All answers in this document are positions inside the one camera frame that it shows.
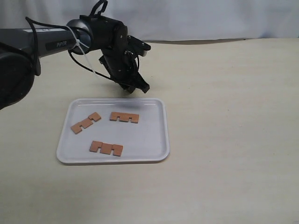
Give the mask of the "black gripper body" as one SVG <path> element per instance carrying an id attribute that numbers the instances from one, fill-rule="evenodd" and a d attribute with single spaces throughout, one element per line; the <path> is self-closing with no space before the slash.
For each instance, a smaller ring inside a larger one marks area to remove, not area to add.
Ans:
<path id="1" fill-rule="evenodd" d="M 139 85 L 139 57 L 129 50 L 119 52 L 103 49 L 99 62 L 104 65 L 110 78 L 120 85 Z"/>

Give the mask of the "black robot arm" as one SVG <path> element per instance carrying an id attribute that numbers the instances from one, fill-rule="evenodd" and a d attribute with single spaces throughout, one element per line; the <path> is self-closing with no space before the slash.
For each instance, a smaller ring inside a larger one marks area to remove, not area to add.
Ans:
<path id="1" fill-rule="evenodd" d="M 101 15 L 82 15 L 66 26 L 29 20 L 30 28 L 0 31 L 0 106 L 21 101 L 41 74 L 40 59 L 67 51 L 70 56 L 100 50 L 99 62 L 108 72 L 107 79 L 132 93 L 147 92 L 150 86 L 139 73 L 139 57 L 150 45 L 128 35 L 118 20 Z"/>

